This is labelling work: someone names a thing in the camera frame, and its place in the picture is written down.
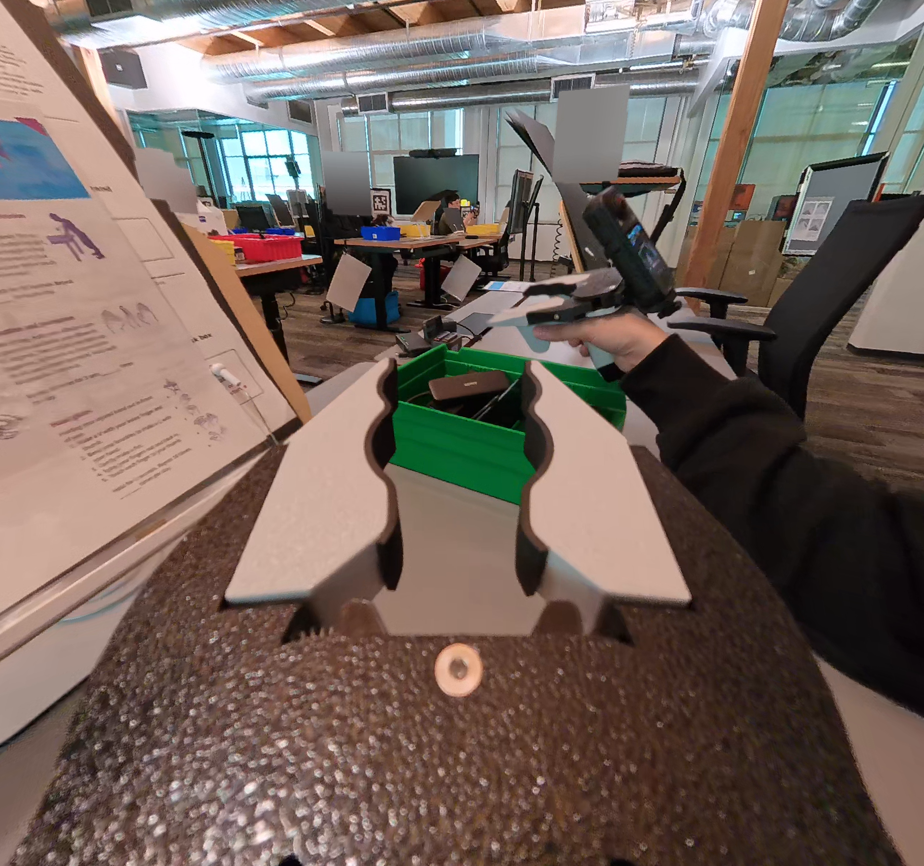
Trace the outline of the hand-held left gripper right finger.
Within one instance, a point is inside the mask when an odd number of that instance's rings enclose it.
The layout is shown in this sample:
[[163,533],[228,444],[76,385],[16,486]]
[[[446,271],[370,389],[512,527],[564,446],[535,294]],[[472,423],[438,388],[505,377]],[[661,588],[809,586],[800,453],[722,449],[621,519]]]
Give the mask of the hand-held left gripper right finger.
[[687,610],[692,594],[623,434],[537,361],[522,376],[514,569],[527,597],[583,634],[621,635],[624,606]]

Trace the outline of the black usb hub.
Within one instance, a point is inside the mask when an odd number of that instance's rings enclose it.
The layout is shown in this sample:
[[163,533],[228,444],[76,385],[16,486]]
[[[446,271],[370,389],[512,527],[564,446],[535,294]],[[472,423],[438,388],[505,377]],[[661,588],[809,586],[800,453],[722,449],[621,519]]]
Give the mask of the black usb hub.
[[437,405],[450,405],[476,398],[491,398],[510,386],[507,375],[500,370],[472,371],[461,375],[446,375],[429,381],[432,400]]

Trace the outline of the green plastic bin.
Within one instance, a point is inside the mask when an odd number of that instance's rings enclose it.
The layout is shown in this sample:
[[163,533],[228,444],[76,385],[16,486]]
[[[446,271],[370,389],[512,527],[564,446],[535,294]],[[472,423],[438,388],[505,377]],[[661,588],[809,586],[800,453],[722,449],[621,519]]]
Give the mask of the green plastic bin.
[[488,497],[520,503],[533,468],[524,454],[524,424],[518,391],[513,413],[501,422],[475,421],[431,406],[433,379],[501,371],[515,384],[524,357],[476,348],[459,352],[440,345],[398,366],[398,408],[393,415],[395,466]]

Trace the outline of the person's right forearm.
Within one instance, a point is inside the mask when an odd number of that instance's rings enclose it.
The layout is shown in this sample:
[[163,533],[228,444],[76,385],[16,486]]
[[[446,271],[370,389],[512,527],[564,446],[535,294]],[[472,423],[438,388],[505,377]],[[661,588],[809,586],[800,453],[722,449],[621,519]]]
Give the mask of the person's right forearm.
[[754,561],[812,649],[923,711],[922,497],[805,448],[803,423],[676,335],[622,380],[663,464]]

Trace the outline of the person's right hand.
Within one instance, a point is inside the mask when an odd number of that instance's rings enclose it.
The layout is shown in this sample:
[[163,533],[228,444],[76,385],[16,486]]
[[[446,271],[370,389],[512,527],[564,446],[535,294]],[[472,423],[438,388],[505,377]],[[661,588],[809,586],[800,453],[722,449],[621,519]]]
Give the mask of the person's right hand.
[[633,309],[606,317],[536,326],[534,335],[541,341],[566,342],[583,357],[590,357],[591,347],[606,352],[624,374],[668,339],[663,329]]

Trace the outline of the black backed wooden stand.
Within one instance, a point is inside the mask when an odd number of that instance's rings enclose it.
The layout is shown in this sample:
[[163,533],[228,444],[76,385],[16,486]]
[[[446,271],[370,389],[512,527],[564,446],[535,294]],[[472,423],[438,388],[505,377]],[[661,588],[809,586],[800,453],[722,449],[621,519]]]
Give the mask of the black backed wooden stand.
[[606,268],[609,261],[605,252],[583,217],[590,197],[579,183],[557,181],[555,185],[561,198],[561,215],[569,235],[575,271]]

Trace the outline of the brown cardboard box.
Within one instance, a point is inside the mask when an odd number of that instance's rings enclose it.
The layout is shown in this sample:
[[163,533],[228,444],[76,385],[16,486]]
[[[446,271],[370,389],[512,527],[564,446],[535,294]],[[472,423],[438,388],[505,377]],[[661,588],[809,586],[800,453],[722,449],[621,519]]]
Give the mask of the brown cardboard box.
[[787,225],[781,220],[745,220],[734,229],[718,289],[766,307],[783,264]]

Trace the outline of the black angled panel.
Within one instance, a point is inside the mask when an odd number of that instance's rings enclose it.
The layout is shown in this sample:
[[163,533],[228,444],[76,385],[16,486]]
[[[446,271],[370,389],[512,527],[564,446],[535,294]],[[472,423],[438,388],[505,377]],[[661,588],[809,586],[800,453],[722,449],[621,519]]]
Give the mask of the black angled panel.
[[555,143],[549,129],[521,110],[508,110],[506,121],[530,153],[537,157],[552,181],[557,182],[552,172]]

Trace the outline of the wooden top desk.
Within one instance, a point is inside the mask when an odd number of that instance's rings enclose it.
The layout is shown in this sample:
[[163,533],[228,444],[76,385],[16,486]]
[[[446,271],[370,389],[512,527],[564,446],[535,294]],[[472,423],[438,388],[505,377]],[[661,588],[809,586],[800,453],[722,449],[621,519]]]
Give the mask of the wooden top desk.
[[406,252],[413,260],[424,260],[423,300],[412,306],[448,311],[452,305],[444,302],[444,293],[438,281],[440,260],[456,252],[467,252],[482,246],[489,246],[500,239],[499,235],[428,236],[420,238],[399,238],[397,240],[366,240],[362,237],[335,239],[334,244],[366,255],[398,255]]

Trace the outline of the blue bag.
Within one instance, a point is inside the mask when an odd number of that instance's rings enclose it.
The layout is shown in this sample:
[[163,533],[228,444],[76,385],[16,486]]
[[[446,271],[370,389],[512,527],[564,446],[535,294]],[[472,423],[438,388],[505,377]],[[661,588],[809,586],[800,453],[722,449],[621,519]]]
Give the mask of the blue bag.
[[[392,290],[385,295],[385,324],[396,323],[401,317],[399,292]],[[379,327],[377,299],[374,296],[360,296],[354,309],[348,314],[348,321],[354,325],[374,328]]]

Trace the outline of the black office chair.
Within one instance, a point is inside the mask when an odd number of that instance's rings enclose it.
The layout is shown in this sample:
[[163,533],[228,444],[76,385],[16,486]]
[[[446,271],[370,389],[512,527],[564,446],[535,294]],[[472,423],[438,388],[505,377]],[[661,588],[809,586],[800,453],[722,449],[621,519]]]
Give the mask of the black office chair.
[[763,324],[728,319],[728,306],[742,305],[744,300],[718,290],[677,290],[677,295],[706,302],[711,317],[671,319],[667,324],[709,335],[739,377],[750,375],[749,346],[758,344],[754,376],[804,420],[810,373],[822,345],[911,241],[922,219],[920,195],[886,202],[851,201]]

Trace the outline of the instruction sheet stand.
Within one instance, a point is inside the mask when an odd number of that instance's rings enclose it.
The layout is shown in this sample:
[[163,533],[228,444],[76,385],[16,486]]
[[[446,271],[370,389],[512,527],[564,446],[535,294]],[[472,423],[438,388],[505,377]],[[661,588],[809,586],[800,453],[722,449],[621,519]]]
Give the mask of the instruction sheet stand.
[[2,0],[1,205],[5,660],[310,412],[29,0]]

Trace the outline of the red plastic bin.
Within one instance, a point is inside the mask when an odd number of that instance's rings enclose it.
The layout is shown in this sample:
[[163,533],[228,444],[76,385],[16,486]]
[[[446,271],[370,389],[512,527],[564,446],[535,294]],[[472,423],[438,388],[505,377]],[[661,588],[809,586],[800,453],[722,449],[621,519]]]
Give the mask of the red plastic bin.
[[301,258],[302,238],[269,233],[209,235],[232,265],[262,264]]

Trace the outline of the wooden post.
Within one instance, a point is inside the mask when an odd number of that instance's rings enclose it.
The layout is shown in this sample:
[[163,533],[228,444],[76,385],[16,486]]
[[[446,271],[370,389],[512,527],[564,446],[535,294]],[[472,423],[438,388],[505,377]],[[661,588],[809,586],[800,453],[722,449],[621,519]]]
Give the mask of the wooden post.
[[789,0],[756,0],[683,285],[705,288]]

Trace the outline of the long silver ceiling duct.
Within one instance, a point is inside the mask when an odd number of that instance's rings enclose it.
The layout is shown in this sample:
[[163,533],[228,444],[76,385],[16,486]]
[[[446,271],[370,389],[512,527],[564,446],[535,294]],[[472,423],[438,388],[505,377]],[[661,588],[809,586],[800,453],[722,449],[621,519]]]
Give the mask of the long silver ceiling duct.
[[585,7],[573,6],[208,56],[200,67],[210,83],[230,85],[535,51],[579,50],[581,57],[619,62],[672,55],[676,37],[694,27],[687,13],[589,25]]

